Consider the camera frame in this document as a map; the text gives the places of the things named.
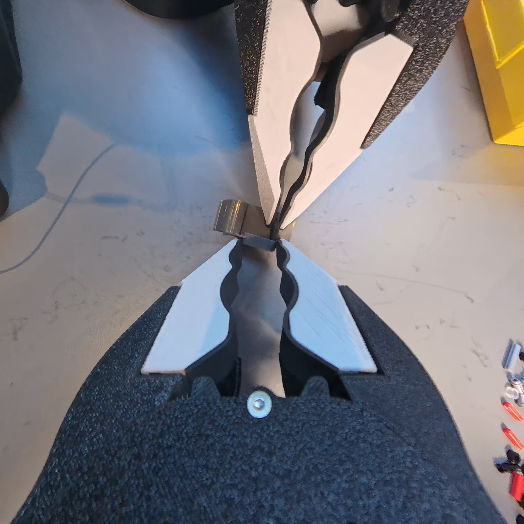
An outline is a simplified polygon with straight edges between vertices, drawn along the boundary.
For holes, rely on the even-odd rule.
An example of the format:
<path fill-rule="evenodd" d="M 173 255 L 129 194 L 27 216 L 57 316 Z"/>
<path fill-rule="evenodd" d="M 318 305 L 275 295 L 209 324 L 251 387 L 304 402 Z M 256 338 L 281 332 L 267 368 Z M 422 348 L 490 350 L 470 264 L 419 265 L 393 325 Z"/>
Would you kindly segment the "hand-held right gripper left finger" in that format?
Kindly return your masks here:
<path fill-rule="evenodd" d="M 233 239 L 180 282 L 142 365 L 142 374 L 227 375 L 238 342 L 232 304 L 242 244 Z"/>

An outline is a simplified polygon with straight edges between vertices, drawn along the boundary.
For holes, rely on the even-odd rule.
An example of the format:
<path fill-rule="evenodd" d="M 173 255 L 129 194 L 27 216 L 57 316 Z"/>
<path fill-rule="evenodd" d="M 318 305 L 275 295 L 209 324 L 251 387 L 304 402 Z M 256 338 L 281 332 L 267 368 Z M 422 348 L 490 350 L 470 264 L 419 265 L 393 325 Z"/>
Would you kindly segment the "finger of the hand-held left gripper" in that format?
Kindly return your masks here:
<path fill-rule="evenodd" d="M 322 126 L 308 145 L 302 172 L 285 200 L 281 229 L 361 154 L 364 139 L 412 53 L 410 43 L 393 34 L 379 34 L 345 57 L 328 89 Z"/>
<path fill-rule="evenodd" d="M 260 205 L 276 217 L 296 105 L 318 71 L 320 33 L 306 1 L 268 1 L 253 113 L 248 116 Z"/>

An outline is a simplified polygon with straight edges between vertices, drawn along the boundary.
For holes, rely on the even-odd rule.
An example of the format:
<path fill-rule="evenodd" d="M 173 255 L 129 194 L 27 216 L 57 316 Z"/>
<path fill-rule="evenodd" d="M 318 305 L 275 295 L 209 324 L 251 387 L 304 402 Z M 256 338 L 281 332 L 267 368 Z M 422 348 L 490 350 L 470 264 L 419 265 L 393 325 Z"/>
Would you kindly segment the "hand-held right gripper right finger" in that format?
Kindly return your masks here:
<path fill-rule="evenodd" d="M 284 333 L 293 349 L 338 374 L 378 371 L 338 281 L 285 239 L 277 243 Z"/>

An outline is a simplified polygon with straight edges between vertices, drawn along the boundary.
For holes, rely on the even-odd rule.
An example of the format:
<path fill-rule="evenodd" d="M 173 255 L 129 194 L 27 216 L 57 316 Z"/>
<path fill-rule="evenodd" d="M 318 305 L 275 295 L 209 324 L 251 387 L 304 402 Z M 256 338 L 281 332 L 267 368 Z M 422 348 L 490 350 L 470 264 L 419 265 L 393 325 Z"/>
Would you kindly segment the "yellow plastic bin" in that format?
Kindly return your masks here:
<path fill-rule="evenodd" d="M 523 146 L 523 1 L 470 1 L 464 25 L 492 140 Z"/>

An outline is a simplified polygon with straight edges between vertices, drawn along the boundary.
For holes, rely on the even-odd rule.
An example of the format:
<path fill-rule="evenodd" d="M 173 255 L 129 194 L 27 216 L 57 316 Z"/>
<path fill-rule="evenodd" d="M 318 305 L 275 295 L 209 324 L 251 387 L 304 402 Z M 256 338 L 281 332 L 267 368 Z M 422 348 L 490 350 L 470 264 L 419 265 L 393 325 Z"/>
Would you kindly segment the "grey curved brick panel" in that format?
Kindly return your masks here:
<path fill-rule="evenodd" d="M 221 200 L 213 229 L 249 247 L 268 252 L 276 249 L 277 241 L 271 237 L 260 206 L 233 199 Z"/>

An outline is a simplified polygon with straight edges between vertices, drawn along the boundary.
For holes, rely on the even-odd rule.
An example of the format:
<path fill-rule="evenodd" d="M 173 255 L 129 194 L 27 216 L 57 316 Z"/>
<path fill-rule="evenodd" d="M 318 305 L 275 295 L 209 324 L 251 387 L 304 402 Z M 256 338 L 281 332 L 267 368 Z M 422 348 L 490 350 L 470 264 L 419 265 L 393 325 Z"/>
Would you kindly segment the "grey desk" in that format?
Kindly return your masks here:
<path fill-rule="evenodd" d="M 23 85 L 1 127 L 1 523 L 103 354 L 227 243 L 219 201 L 259 205 L 232 6 L 189 21 L 123 1 L 12 9 Z M 420 360 L 514 523 L 493 462 L 501 361 L 523 343 L 523 148 L 489 137 L 463 27 L 291 242 Z"/>

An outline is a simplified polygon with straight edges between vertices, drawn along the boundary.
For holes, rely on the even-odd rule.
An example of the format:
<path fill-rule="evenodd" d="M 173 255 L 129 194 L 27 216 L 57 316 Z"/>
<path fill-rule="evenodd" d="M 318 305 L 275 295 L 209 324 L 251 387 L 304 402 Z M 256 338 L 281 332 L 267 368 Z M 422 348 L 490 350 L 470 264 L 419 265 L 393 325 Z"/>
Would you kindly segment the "pile of small brick pins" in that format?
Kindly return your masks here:
<path fill-rule="evenodd" d="M 523 343 L 510 339 L 501 360 L 505 383 L 500 398 L 504 411 L 501 431 L 506 440 L 504 455 L 494 459 L 495 469 L 509 475 L 511 523 L 523 523 Z"/>

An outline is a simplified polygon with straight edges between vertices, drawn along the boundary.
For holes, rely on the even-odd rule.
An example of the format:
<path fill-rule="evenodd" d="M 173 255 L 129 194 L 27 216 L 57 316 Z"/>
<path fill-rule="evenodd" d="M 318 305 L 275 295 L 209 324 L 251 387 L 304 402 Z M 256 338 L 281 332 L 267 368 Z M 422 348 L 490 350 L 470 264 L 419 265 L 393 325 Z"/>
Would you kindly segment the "person's black hoodie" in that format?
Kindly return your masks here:
<path fill-rule="evenodd" d="M 1 119 L 16 99 L 23 81 L 11 1 L 1 1 Z"/>

